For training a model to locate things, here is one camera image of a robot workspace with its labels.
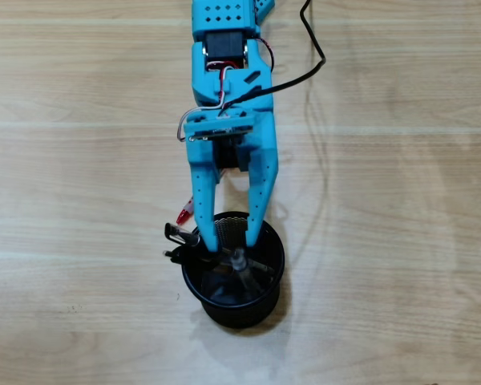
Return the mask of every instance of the black pen holder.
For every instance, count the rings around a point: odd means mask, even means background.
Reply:
[[[245,249],[245,232],[248,228],[247,213],[228,212],[217,214],[217,235],[223,249]],[[204,310],[217,323],[232,328],[246,328],[256,325],[271,314],[280,296],[280,282],[285,268],[285,252],[276,231],[264,221],[255,247],[246,249],[252,261],[267,266],[269,274],[261,269],[253,269],[253,277],[260,291],[249,293],[236,279],[236,271],[211,269],[196,259],[213,259],[214,254],[206,255],[205,248],[191,249],[180,247],[173,253],[190,253],[184,259],[182,272],[191,292],[201,301]]]

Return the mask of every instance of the robotic arm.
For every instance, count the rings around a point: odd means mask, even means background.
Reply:
[[[195,218],[210,252],[220,245],[214,202],[220,170],[249,173],[246,244],[253,247],[278,173],[273,95],[221,109],[250,92],[271,88],[271,67],[261,58],[260,24],[274,0],[194,0],[192,89],[198,108],[185,116]]]

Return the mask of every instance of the wood grain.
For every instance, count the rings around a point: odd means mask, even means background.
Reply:
[[[300,6],[265,24],[277,83],[317,60]],[[481,0],[314,2],[328,65],[276,95],[283,294],[245,331],[160,256],[190,195],[190,20],[0,0],[0,385],[481,385]],[[216,210],[246,189],[229,174]]]

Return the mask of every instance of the cable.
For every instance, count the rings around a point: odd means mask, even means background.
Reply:
[[[268,51],[269,51],[269,54],[271,55],[271,72],[273,72],[274,70],[274,52],[273,52],[273,49],[271,48],[271,46],[269,45],[269,43],[267,43],[267,40],[264,40],[263,38],[257,38],[257,40],[261,43],[263,43]]]
[[[219,100],[219,104],[217,104],[216,106],[212,106],[212,107],[195,107],[195,108],[192,108],[189,111],[185,112],[184,115],[181,117],[180,123],[178,124],[178,131],[176,132],[176,138],[180,142],[185,141],[185,137],[182,138],[182,126],[184,125],[184,121],[187,119],[187,117],[189,115],[191,115],[193,112],[198,112],[198,111],[219,110],[220,108],[222,108],[224,106],[224,97],[225,97],[224,79],[226,79],[226,71],[227,70],[233,70],[233,69],[234,68],[232,66],[226,66],[226,67],[224,67],[220,70],[220,92],[219,92],[220,100]]]
[[[211,70],[211,67],[213,66],[220,66],[222,65],[223,67],[231,66],[233,68],[238,69],[239,67],[234,63],[234,62],[208,62],[207,63],[207,70]]]
[[[287,88],[294,87],[294,86],[298,85],[299,83],[302,83],[305,80],[308,80],[312,76],[317,74],[319,72],[319,70],[321,70],[322,66],[324,66],[326,64],[326,57],[324,55],[324,52],[322,52],[321,46],[319,45],[319,42],[317,41],[317,38],[315,37],[315,34],[313,33],[312,27],[308,24],[308,21],[305,18],[305,11],[306,11],[306,9],[308,8],[308,6],[310,5],[311,2],[312,2],[312,0],[306,0],[305,5],[301,8],[301,12],[299,13],[299,15],[301,17],[301,21],[305,25],[305,28],[308,32],[308,35],[312,39],[313,46],[317,50],[317,53],[319,54],[319,56],[321,56],[321,61],[311,71],[307,72],[306,74],[300,76],[299,78],[297,78],[295,80],[291,80],[290,82],[283,83],[283,84],[280,84],[278,86],[270,87],[270,88],[266,88],[266,89],[262,89],[261,87],[253,88],[251,91],[247,92],[246,94],[242,95],[241,97],[225,103],[224,106],[221,108],[221,112],[220,112],[219,115],[221,115],[224,111],[226,111],[228,108],[230,108],[233,104],[246,102],[248,100],[258,98],[259,96],[273,94],[275,92],[283,91]]]

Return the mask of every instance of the marker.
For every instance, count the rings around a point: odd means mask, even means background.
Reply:
[[[187,204],[184,206],[184,209],[178,216],[178,219],[176,220],[176,224],[178,226],[183,225],[192,217],[193,214],[194,214],[194,197],[191,197],[191,199],[189,199],[189,202],[187,202]]]

